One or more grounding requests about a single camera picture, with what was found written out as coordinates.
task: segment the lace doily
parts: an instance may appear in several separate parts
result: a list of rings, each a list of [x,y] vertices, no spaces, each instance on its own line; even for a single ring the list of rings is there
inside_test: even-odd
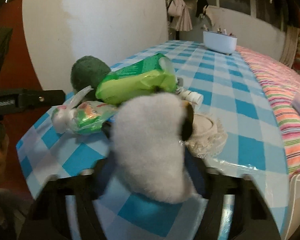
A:
[[[224,131],[220,119],[216,121],[210,114],[194,114],[194,132],[185,142],[191,154],[198,158],[214,157],[220,154],[226,144],[228,134]]]

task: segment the light green package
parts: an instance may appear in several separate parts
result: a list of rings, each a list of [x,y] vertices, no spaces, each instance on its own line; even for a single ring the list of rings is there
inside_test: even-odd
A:
[[[156,54],[110,72],[99,84],[96,98],[107,104],[118,105],[137,96],[150,95],[157,87],[173,93],[177,88],[176,77],[162,70],[159,65],[162,57],[165,56]]]

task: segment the checkered tablecloth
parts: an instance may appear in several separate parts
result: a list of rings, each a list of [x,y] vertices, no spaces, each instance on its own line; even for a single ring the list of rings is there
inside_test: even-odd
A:
[[[289,181],[280,130],[271,107],[254,74],[235,52],[230,56],[205,50],[190,41],[168,41],[115,64],[116,70],[157,53],[169,57],[184,85],[204,96],[200,111],[221,119],[228,140],[211,166],[230,176],[251,174],[283,230],[288,205]],[[74,176],[108,154],[108,140],[102,134],[59,135],[51,125],[53,108],[45,113],[17,144],[23,174],[34,197],[47,176]],[[95,202],[102,227],[110,240],[192,239],[201,221],[206,201],[194,196],[170,205],[129,192],[113,176],[106,194]],[[67,199],[74,239],[80,239],[73,210]],[[232,198],[225,201],[219,239],[226,239],[232,214]]]

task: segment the white storage box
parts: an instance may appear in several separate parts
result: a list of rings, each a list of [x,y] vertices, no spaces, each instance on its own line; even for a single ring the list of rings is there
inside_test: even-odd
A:
[[[237,46],[237,38],[222,33],[204,31],[203,43],[208,49],[224,54],[232,54]]]

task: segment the floor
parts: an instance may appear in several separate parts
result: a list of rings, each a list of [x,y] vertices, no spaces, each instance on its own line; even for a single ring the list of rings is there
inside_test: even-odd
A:
[[[0,9],[0,26],[12,27],[9,52],[0,73],[0,90],[27,88],[42,90],[33,69],[26,46],[22,24],[22,0],[5,3]],[[47,111],[47,108],[35,109],[4,117],[4,125],[10,138],[5,182],[1,187],[8,188],[18,195],[31,198],[21,171],[16,144],[26,131]]]

